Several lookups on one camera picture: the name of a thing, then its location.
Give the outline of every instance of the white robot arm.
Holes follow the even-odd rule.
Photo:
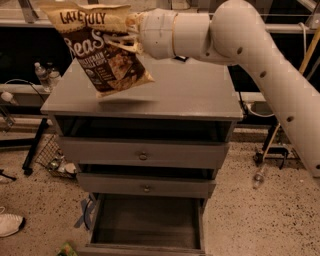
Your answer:
[[[249,3],[229,0],[211,20],[208,14],[147,12],[140,40],[157,59],[186,56],[239,64],[259,87],[305,167],[320,177],[320,94],[284,58]]]

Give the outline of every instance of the drawer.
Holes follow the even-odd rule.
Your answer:
[[[210,198],[215,182],[206,179],[78,173],[79,185],[90,193]]]
[[[159,166],[129,166],[129,165],[96,165],[79,164],[78,172],[91,174],[149,176],[153,178],[207,179],[214,180],[217,172],[213,169],[174,168]]]
[[[198,199],[99,195],[80,256],[202,256]]]
[[[108,140],[60,137],[66,157],[79,164],[221,168],[227,143]]]
[[[74,138],[229,141],[236,121],[55,115],[60,135]]]

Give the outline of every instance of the gray dresser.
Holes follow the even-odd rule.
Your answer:
[[[74,61],[42,112],[97,204],[80,255],[205,255],[202,214],[242,112],[226,67],[140,58],[156,82],[102,99]]]

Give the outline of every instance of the drawer handle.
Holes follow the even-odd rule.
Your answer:
[[[148,159],[148,156],[147,156],[147,154],[146,153],[141,153],[140,155],[139,155],[139,159],[141,160],[141,161],[145,161],[145,160],[147,160]]]
[[[151,191],[151,187],[148,186],[148,185],[145,185],[145,186],[143,187],[143,191],[144,191],[145,193],[149,193],[149,192]]]

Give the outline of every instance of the chip bag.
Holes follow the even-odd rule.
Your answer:
[[[132,39],[126,25],[129,5],[81,7],[73,2],[41,1],[38,6],[77,58],[97,97],[153,81],[136,57],[141,49],[119,43]]]

